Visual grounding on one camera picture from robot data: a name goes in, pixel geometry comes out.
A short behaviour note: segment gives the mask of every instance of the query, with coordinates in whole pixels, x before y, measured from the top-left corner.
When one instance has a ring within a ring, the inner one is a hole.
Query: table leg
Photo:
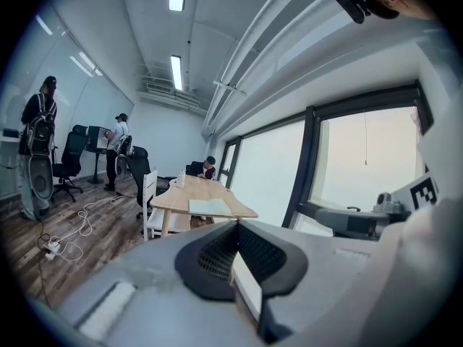
[[[100,153],[95,153],[95,171],[93,172],[93,177],[87,179],[87,182],[90,184],[101,184],[103,183],[103,179],[98,178],[98,158],[100,157]]]
[[[164,210],[164,217],[162,219],[162,232],[161,237],[167,236],[169,232],[169,220],[171,218],[171,211]]]

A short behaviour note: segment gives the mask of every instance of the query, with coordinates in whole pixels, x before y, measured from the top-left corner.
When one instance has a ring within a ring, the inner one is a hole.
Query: gray surface
[[[262,346],[234,303],[204,301],[184,287],[174,269],[187,243],[224,224],[150,241],[118,257],[59,307],[75,325],[117,281],[138,287],[104,343],[129,346]]]
[[[376,242],[304,234],[248,221],[297,245],[309,260],[305,277],[288,296],[268,301],[275,321],[299,332],[326,314],[365,268]]]

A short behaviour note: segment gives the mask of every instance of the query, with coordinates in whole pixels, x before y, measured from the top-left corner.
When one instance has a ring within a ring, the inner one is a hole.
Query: paper
[[[190,214],[233,217],[229,206],[223,200],[190,200]]]

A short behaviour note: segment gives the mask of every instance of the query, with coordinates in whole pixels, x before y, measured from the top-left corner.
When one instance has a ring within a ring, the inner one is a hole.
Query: black office chair
[[[151,172],[150,162],[148,161],[148,152],[142,147],[133,147],[133,154],[128,155],[127,165],[132,172],[132,176],[137,183],[137,203],[143,207],[143,177]],[[163,194],[169,188],[169,181],[175,177],[158,176],[156,184],[156,195]],[[143,212],[137,213],[137,219],[142,216]]]
[[[54,196],[61,190],[70,195],[73,202],[75,202],[75,198],[70,190],[79,190],[80,193],[83,193],[82,188],[76,187],[70,177],[77,176],[80,172],[80,156],[82,155],[86,144],[87,137],[85,136],[85,133],[81,134],[79,132],[72,131],[67,135],[66,146],[64,147],[63,156],[61,157],[61,163],[55,163],[55,158],[53,158],[54,163],[51,166],[53,169],[53,176],[59,178],[59,184],[54,185],[55,189],[51,196],[52,202],[54,201]],[[69,180],[71,185],[66,184],[66,180]]]
[[[76,132],[78,134],[81,134],[81,135],[86,135],[87,133],[87,127],[86,126],[82,126],[80,124],[76,124],[74,127],[72,127],[72,131],[73,132]]]

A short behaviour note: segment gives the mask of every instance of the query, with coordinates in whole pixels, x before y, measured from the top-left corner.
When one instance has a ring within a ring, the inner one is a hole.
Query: speaker
[[[118,155],[116,158],[116,178],[123,179],[127,175],[127,159],[125,155]]]
[[[48,156],[33,155],[30,157],[29,182],[37,198],[50,199],[53,194],[53,170]]]

